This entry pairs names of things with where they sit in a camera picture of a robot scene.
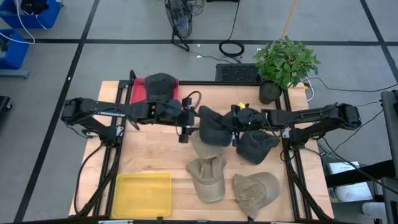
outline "black hat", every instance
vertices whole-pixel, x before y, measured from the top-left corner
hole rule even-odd
[[[246,131],[243,133],[236,152],[252,164],[260,164],[271,148],[279,144],[279,138],[264,131]]]
[[[147,100],[172,100],[176,85],[175,78],[166,73],[157,73],[146,77],[144,86]]]
[[[207,106],[200,106],[199,135],[203,143],[212,146],[229,146],[232,141],[232,132],[228,131],[222,121],[231,119],[232,113],[221,115]]]

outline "gray floor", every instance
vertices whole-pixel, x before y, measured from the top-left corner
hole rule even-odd
[[[79,39],[94,0],[63,0],[51,30],[34,30],[39,39]],[[366,0],[385,41],[398,41],[398,2]],[[283,31],[292,0],[242,1],[233,39],[275,40]],[[221,40],[231,32],[236,4],[211,2],[193,18],[189,39]],[[0,27],[8,26],[1,21]],[[295,40],[377,41],[359,0],[301,0],[287,34]],[[100,0],[88,39],[167,40],[171,28],[160,0]],[[203,55],[224,58],[213,44],[190,45]],[[0,223],[12,222],[40,151],[45,133],[77,44],[36,44],[29,48],[23,68],[28,80],[0,79],[0,95],[12,97],[14,108],[0,132]],[[246,45],[240,59],[252,62],[261,45]],[[330,87],[372,90],[396,83],[380,46],[310,46],[319,60],[319,77]],[[389,47],[398,60],[398,47]],[[170,44],[85,44],[67,98],[96,98],[103,80],[126,79],[130,69],[137,76],[169,73],[181,80],[214,80],[216,60],[197,58]],[[361,105],[380,99],[379,93],[347,93],[327,90],[313,80],[315,97],[310,107],[338,102]],[[364,122],[381,110],[379,104],[360,107]],[[326,135],[336,147],[352,132]],[[58,122],[49,151],[24,220],[61,218],[68,215],[85,140]],[[391,158],[381,114],[362,128],[338,152],[352,161],[373,164]],[[344,221],[372,223],[356,205],[334,205]]]

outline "yellow tray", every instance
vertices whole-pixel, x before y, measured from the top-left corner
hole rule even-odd
[[[171,213],[170,174],[119,174],[111,215],[113,218],[167,217]]]

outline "white cable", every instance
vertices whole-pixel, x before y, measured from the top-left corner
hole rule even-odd
[[[30,34],[30,32],[25,28],[24,23],[22,23],[21,15],[19,14],[19,2],[18,2],[18,0],[15,0],[15,2],[17,3],[17,4],[16,4],[16,7],[17,7],[17,15],[18,15],[19,22],[21,22],[21,25],[22,25],[22,27],[24,28],[24,30],[32,37],[33,42],[30,43],[30,42],[25,42],[25,41],[20,41],[20,40],[14,40],[14,39],[12,39],[12,38],[10,38],[10,37],[8,37],[8,36],[2,34],[2,33],[0,33],[0,35],[3,36],[3,37],[6,38],[6,39],[9,39],[9,40],[14,41],[14,42],[17,42],[17,43],[34,45],[34,44],[36,43],[36,40],[35,40],[35,38],[33,37],[33,35]]]
[[[309,80],[307,77],[305,77],[305,79],[307,79],[307,82],[308,82],[308,84],[310,85],[310,89],[311,89],[311,92],[312,92],[312,96],[311,96],[309,99],[307,99],[307,102],[309,102],[309,101],[312,100],[313,97],[315,96],[315,92],[313,91],[313,88],[312,88],[312,85],[311,85],[310,80]]]
[[[43,24],[39,21],[39,15],[38,15],[38,14],[36,14],[36,19],[37,19],[37,22],[39,22],[40,26],[43,27],[43,29],[48,30],[48,29],[45,28],[45,26],[43,26]]]

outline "hat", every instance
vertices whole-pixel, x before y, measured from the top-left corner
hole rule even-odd
[[[224,153],[224,147],[211,146],[203,143],[200,139],[199,131],[192,132],[189,141],[200,159],[210,159]]]
[[[207,106],[200,106],[198,113],[200,115],[200,139],[212,146],[229,146],[232,141],[232,131],[228,130],[225,124],[229,122],[232,113],[221,115]]]
[[[211,159],[195,159],[186,169],[192,176],[193,185],[199,200],[215,202],[225,195],[224,167],[225,159],[217,156]]]
[[[250,176],[235,174],[234,192],[242,210],[252,219],[259,210],[273,202],[280,194],[278,179],[268,172]]]
[[[166,73],[157,73],[146,77],[144,86],[147,92],[147,100],[172,100],[177,83],[173,76]]]
[[[264,131],[246,131],[236,152],[252,164],[260,164],[271,148],[278,146],[279,138]]]

